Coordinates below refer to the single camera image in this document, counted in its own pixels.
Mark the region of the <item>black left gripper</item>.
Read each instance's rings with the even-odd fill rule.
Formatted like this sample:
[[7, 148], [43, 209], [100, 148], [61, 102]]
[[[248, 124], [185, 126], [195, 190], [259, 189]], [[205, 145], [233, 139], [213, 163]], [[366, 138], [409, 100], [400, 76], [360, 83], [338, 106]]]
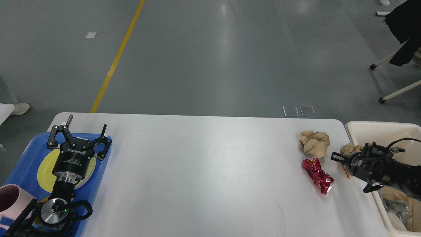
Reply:
[[[98, 138], [89, 141], [89, 145], [77, 145], [75, 138], [69, 131], [73, 115], [69, 115], [67, 122], [61, 125], [54, 125], [51, 129], [47, 149], [59, 149], [60, 153], [52, 169], [52, 174], [57, 178], [70, 178], [73, 183], [83, 182], [89, 169], [90, 161], [95, 158], [103, 161], [112, 144], [111, 139], [106, 133], [105, 124]], [[65, 142], [59, 144], [56, 136], [62, 134]]]

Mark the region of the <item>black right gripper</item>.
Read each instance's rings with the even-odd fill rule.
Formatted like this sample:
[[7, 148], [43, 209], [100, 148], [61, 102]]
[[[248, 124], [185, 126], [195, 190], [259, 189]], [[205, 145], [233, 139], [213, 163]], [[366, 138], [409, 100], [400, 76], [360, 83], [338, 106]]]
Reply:
[[363, 181], [370, 181], [369, 158], [370, 152], [367, 150], [353, 152], [348, 155], [342, 155], [338, 152], [332, 152], [331, 154], [331, 160], [339, 163], [348, 163], [349, 172]]

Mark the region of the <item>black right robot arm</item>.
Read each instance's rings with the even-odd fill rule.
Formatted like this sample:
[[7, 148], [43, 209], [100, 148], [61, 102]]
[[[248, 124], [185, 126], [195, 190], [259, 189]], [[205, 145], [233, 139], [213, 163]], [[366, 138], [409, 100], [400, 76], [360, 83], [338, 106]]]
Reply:
[[391, 187], [416, 200], [421, 199], [421, 167], [401, 163], [393, 159], [394, 153], [405, 152], [403, 148], [393, 147], [400, 141], [416, 141], [414, 138], [401, 138], [388, 146], [372, 142], [365, 144], [359, 152], [341, 155], [332, 152], [331, 160], [345, 166], [345, 170], [367, 183], [363, 192], [369, 193]]

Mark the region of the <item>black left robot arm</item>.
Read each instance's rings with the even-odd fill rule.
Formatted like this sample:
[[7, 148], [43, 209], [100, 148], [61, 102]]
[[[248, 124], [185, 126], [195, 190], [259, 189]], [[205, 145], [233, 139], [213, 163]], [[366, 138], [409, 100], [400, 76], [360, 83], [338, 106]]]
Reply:
[[2, 237], [80, 237], [112, 139], [69, 130], [73, 115], [36, 135], [1, 187]]

